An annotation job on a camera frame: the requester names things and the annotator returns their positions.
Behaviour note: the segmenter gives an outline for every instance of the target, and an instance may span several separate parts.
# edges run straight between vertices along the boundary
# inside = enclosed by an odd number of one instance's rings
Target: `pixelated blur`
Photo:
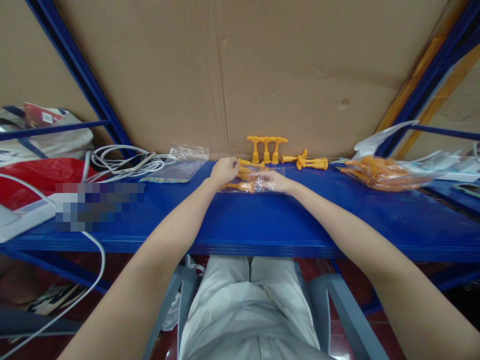
[[[59,183],[55,211],[58,232],[108,231],[128,222],[144,201],[143,183]]]

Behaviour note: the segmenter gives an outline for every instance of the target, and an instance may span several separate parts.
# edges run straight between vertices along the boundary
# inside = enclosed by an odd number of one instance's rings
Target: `person's left hand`
[[[240,163],[236,157],[222,157],[211,170],[210,179],[220,188],[235,179],[239,173],[239,167]]]

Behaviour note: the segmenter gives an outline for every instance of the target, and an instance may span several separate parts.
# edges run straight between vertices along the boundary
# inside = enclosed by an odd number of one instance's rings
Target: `cardboard box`
[[[288,138],[280,148],[288,155],[351,155],[408,78],[446,3],[56,1],[135,145],[164,153],[187,143],[210,148],[212,159],[248,159],[248,135]],[[48,100],[55,91],[62,99],[61,87],[48,91]]]

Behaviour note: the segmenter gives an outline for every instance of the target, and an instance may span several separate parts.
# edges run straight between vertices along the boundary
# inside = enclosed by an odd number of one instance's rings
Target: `small plastic packet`
[[[166,164],[162,169],[142,177],[140,182],[188,183],[209,160],[209,154],[210,151],[206,147],[174,144],[169,155],[177,161]]]
[[[266,192],[275,192],[274,186],[270,181],[265,180],[261,176],[254,176],[252,174],[275,171],[279,174],[285,175],[284,167],[266,167],[261,165],[254,166],[242,166],[240,165],[239,171],[235,179],[231,182],[223,185],[218,192],[219,193],[241,193],[241,194],[258,194]]]
[[[346,167],[338,169],[369,188],[385,192],[415,190],[435,179],[438,171],[413,173],[392,158],[365,156],[360,160],[346,160]]]

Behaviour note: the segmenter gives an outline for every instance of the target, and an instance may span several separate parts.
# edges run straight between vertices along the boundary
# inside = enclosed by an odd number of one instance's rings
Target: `yellow plastic part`
[[[250,170],[248,167],[240,165],[240,167],[238,168],[238,173],[239,174],[251,174],[251,173],[253,173],[253,171]]]
[[[273,136],[265,136],[263,138],[263,162],[265,164],[270,164],[270,153],[269,153],[269,144],[274,142],[277,138]]]
[[[241,158],[238,158],[238,162],[240,163],[240,165],[243,165],[243,166],[256,166],[256,167],[264,167],[265,166],[265,161],[262,161],[259,164],[254,164],[253,162],[250,162],[248,160],[243,160]]]
[[[282,155],[281,156],[281,163],[292,163],[295,160],[297,160],[299,157],[298,156],[288,156],[288,155]]]
[[[254,164],[258,164],[260,162],[258,143],[263,142],[264,138],[259,136],[247,136],[246,139],[250,140],[253,143],[253,154],[251,156],[251,162]]]
[[[240,191],[244,191],[246,193],[251,193],[253,194],[255,192],[255,187],[254,187],[254,182],[239,182],[237,184],[227,182],[225,185],[223,185],[218,191],[229,188],[229,189],[237,189]]]
[[[299,157],[301,158],[304,158],[306,159],[307,158],[307,155],[309,154],[309,152],[307,151],[307,149],[303,150],[303,152],[301,153],[301,155],[298,155]],[[298,156],[287,156],[287,155],[282,155],[281,156],[281,163],[292,163],[294,162],[295,160],[298,159]]]
[[[271,155],[271,163],[276,165],[279,163],[279,146],[280,144],[288,143],[289,141],[286,138],[275,136],[275,149],[273,150],[273,154]]]
[[[242,181],[252,181],[252,177],[249,176],[247,173],[244,173],[244,172],[239,172],[237,175],[236,175],[237,178],[239,178],[240,180]]]
[[[296,161],[296,168],[298,170],[301,170],[302,168],[314,168],[314,169],[327,170],[329,167],[329,161],[325,157],[314,159],[313,161],[315,162],[307,162],[306,159],[304,159],[301,156],[298,156]]]

